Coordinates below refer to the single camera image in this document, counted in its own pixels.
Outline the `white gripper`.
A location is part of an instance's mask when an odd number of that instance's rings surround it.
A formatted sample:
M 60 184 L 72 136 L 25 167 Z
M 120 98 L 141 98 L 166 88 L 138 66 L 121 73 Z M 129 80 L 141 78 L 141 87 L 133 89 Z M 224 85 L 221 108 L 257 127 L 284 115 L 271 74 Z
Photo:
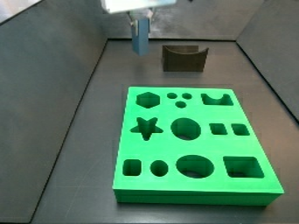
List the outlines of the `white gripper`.
M 129 24 L 137 31 L 137 20 L 133 15 L 133 10 L 144 8 L 154 8 L 165 5 L 176 4 L 176 0 L 101 0 L 101 7 L 106 13 L 113 14 L 128 11 Z M 146 9 L 146 18 L 152 19 L 153 11 Z

